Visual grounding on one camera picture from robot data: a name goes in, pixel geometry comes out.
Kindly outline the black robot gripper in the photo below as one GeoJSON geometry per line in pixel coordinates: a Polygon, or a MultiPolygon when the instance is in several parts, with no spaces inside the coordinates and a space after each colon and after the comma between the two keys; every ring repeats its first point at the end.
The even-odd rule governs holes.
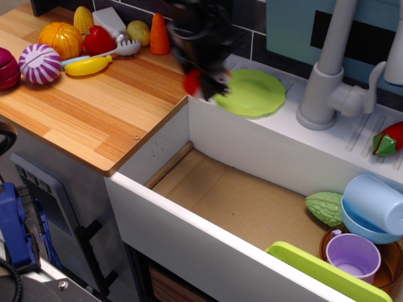
{"type": "Polygon", "coordinates": [[[197,69],[201,98],[226,96],[230,76],[224,60],[231,45],[231,22],[226,12],[174,12],[168,32],[175,45],[175,57],[185,74],[197,69]]]}

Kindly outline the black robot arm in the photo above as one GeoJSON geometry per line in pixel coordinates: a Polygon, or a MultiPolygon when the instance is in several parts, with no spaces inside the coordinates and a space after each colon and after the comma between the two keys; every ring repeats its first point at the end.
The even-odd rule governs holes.
{"type": "Polygon", "coordinates": [[[215,1],[165,1],[172,21],[168,33],[174,55],[185,74],[183,87],[194,98],[209,100],[229,91],[232,24],[226,9],[215,1]]]}

